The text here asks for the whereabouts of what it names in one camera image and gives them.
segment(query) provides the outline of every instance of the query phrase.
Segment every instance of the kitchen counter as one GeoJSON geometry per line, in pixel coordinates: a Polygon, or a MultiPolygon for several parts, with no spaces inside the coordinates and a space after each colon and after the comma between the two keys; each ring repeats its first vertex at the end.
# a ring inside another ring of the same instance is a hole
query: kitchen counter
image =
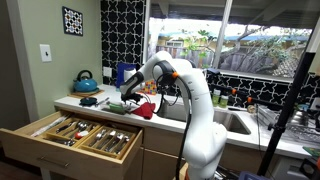
{"type": "MultiPolygon", "coordinates": [[[[110,101],[114,101],[114,102],[121,101],[120,92],[117,92],[114,86],[100,85],[99,88],[104,90],[104,92],[95,96],[98,99],[98,102],[101,100],[104,100],[106,97],[109,97],[110,101]]],[[[156,109],[157,109],[160,105],[160,98],[161,98],[160,95],[149,95],[149,97],[152,103],[156,103],[156,109]]],[[[176,97],[166,96],[167,100],[174,101],[175,98],[176,97]]],[[[67,97],[56,100],[54,102],[54,105],[59,109],[83,112],[91,115],[97,115],[100,117],[106,117],[116,122],[127,123],[127,124],[137,125],[141,127],[154,127],[154,128],[169,130],[169,131],[178,132],[178,133],[183,133],[186,125],[186,123],[184,122],[161,118],[155,114],[150,120],[146,120],[134,114],[119,115],[119,114],[102,110],[101,107],[99,106],[98,107],[95,107],[95,106],[82,107],[79,105],[79,102],[80,100],[78,98],[67,96],[67,97]]],[[[249,135],[245,135],[245,134],[228,132],[227,143],[237,145],[237,146],[252,148],[252,149],[259,149],[259,143],[260,143],[260,149],[266,150],[272,132],[268,131],[266,127],[260,126],[260,138],[259,138],[257,121],[252,117],[251,114],[249,114],[246,111],[233,111],[232,113],[237,115],[242,120],[244,125],[250,130],[251,133],[249,135]]],[[[310,155],[305,150],[303,150],[302,148],[303,146],[320,148],[320,145],[295,142],[293,139],[283,138],[280,140],[275,153],[283,156],[298,158],[298,159],[310,157],[310,155]]]]}

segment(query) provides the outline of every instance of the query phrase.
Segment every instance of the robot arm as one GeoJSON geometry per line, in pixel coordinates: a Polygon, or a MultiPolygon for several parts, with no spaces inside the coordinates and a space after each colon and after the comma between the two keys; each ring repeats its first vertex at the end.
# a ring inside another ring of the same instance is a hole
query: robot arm
{"type": "Polygon", "coordinates": [[[189,112],[183,148],[183,156],[189,164],[188,175],[191,180],[212,178],[222,155],[227,131],[223,125],[213,122],[211,96],[202,71],[193,68],[189,61],[172,59],[166,51],[158,52],[120,86],[122,100],[135,93],[137,85],[151,79],[162,85],[176,84],[180,88],[186,112],[189,112]]]}

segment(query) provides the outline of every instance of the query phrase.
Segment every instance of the teal kettle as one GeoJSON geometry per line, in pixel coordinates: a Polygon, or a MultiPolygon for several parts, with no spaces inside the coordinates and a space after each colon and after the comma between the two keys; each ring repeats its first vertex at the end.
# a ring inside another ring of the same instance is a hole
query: teal kettle
{"type": "Polygon", "coordinates": [[[82,70],[79,72],[77,79],[74,80],[74,91],[93,92],[98,89],[97,85],[97,82],[92,78],[92,73],[89,70],[82,70]]]}

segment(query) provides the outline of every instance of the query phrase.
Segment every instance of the jar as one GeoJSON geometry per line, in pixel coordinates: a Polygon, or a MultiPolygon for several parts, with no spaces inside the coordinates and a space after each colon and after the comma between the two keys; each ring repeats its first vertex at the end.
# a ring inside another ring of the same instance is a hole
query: jar
{"type": "Polygon", "coordinates": [[[227,108],[229,96],[221,96],[219,106],[221,108],[227,108]]]}
{"type": "Polygon", "coordinates": [[[214,107],[218,106],[219,104],[220,94],[221,94],[220,90],[217,90],[217,89],[213,90],[212,105],[214,107]]]}

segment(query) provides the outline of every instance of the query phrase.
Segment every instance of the open drawer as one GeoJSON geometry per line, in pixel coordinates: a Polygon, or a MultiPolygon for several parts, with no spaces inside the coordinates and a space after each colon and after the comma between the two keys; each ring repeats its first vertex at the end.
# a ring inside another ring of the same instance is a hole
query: open drawer
{"type": "MultiPolygon", "coordinates": [[[[63,116],[63,112],[57,112],[16,131],[0,129],[0,141],[5,155],[75,179],[123,179],[142,144],[142,129],[110,122],[118,129],[135,134],[121,159],[77,148],[81,147],[80,145],[69,147],[58,144],[45,140],[41,135],[31,136],[36,130],[52,123],[61,116],[63,116]]],[[[94,122],[106,122],[106,120],[98,118],[85,118],[94,122]]]]}

